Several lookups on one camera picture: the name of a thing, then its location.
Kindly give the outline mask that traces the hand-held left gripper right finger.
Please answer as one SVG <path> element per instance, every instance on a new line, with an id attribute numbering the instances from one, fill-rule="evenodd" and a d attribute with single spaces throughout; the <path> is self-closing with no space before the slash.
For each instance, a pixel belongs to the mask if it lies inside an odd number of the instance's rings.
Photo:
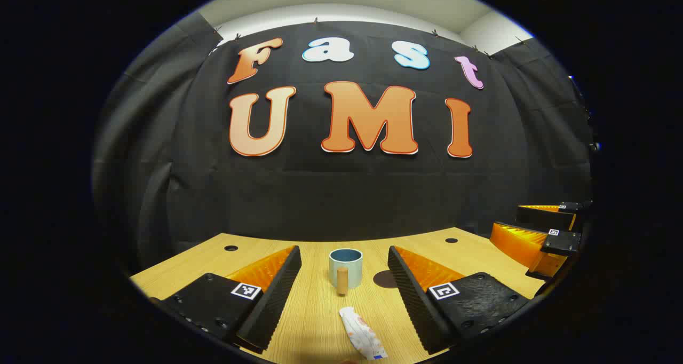
<path id="1" fill-rule="evenodd" d="M 391 246 L 387 264 L 429 354 L 486 339 L 529 302 L 488 273 L 459 274 L 406 248 Z"/>

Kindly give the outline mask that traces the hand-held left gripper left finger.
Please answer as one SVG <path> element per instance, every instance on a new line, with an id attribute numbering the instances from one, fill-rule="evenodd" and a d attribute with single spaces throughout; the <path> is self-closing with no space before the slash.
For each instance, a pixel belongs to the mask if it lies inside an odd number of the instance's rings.
<path id="1" fill-rule="evenodd" d="M 301 268 L 296 245 L 232 274 L 203 273 L 176 293 L 151 302 L 181 323 L 225 344 L 266 350 Z"/>

